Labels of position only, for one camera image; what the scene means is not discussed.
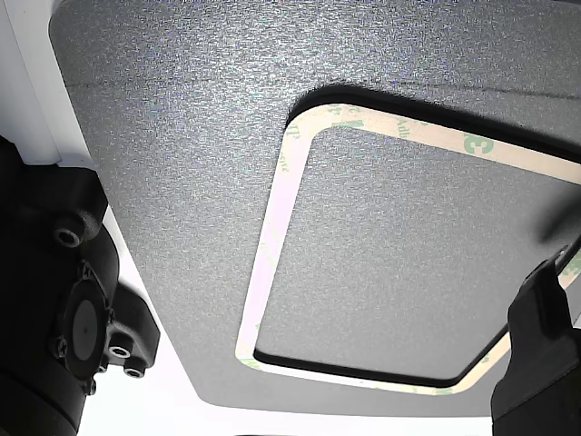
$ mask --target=green printed logo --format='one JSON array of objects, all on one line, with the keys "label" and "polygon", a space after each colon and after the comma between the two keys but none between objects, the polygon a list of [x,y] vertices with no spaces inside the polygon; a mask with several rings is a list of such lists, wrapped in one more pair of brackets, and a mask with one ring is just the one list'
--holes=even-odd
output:
[{"label": "green printed logo", "polygon": [[398,133],[402,139],[409,136],[408,120],[398,120]]},{"label": "green printed logo", "polygon": [[563,270],[563,275],[579,275],[581,273],[581,253],[576,254],[576,256],[571,259],[571,262],[567,264]]},{"label": "green printed logo", "polygon": [[287,158],[281,152],[281,156],[279,157],[279,165],[281,166],[283,173],[289,172],[289,163],[287,162]]},{"label": "green printed logo", "polygon": [[452,390],[452,388],[443,388],[443,389],[438,389],[436,391],[437,395],[450,395],[454,393],[454,391]]},{"label": "green printed logo", "polygon": [[300,138],[300,130],[296,124],[289,124],[287,127],[287,131],[284,134],[285,136],[292,136],[294,139]]},{"label": "green printed logo", "polygon": [[240,359],[240,362],[244,363],[249,368],[253,368],[254,370],[259,370],[261,366],[256,362],[254,359]]},{"label": "green printed logo", "polygon": [[464,150],[474,154],[477,148],[482,154],[490,153],[494,148],[494,141],[475,134],[464,134]]},{"label": "green printed logo", "polygon": [[341,115],[341,105],[340,104],[330,104],[329,113],[333,115]]},{"label": "green printed logo", "polygon": [[333,127],[353,127],[355,129],[363,127],[363,120],[353,120],[353,121],[341,121],[339,123],[333,123]]}]

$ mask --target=black clamp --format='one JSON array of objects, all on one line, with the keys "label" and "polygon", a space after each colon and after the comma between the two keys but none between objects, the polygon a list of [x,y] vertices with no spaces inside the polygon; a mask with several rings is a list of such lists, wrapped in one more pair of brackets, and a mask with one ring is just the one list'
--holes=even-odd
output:
[{"label": "black clamp", "polygon": [[508,309],[512,353],[492,396],[495,436],[581,434],[581,331],[558,281],[578,246],[541,263]]},{"label": "black clamp", "polygon": [[155,362],[160,330],[118,283],[107,205],[94,171],[24,165],[0,138],[0,429],[9,434],[74,435],[97,372],[112,364],[143,377]]}]

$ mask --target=black screw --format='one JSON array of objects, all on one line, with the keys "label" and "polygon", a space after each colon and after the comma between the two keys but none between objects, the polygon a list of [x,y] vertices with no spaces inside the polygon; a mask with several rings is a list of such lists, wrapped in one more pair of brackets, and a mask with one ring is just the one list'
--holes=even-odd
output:
[{"label": "black screw", "polygon": [[97,383],[94,379],[87,380],[82,386],[85,395],[91,396],[97,392]]},{"label": "black screw", "polygon": [[123,333],[114,333],[109,341],[109,353],[119,359],[129,359],[133,352],[133,339]]},{"label": "black screw", "polygon": [[52,340],[52,346],[50,347],[53,352],[53,356],[56,359],[64,359],[66,352],[68,351],[68,344],[63,336],[59,336]]},{"label": "black screw", "polygon": [[113,321],[115,319],[115,312],[113,309],[109,309],[107,310],[107,323],[108,324],[113,324]]},{"label": "black screw", "polygon": [[97,392],[97,382],[94,379],[91,379],[88,395],[95,395],[96,392]]},{"label": "black screw", "polygon": [[123,372],[134,379],[141,379],[145,375],[145,362],[137,357],[127,359]]},{"label": "black screw", "polygon": [[81,277],[85,280],[91,278],[91,267],[87,262],[83,262],[83,267],[81,268]]},{"label": "black screw", "polygon": [[63,247],[76,248],[83,241],[84,225],[78,219],[64,216],[56,220],[53,237]]},{"label": "black screw", "polygon": [[101,364],[99,365],[98,372],[100,373],[107,372],[108,367],[109,367],[109,358],[107,356],[103,356],[101,358]]}]

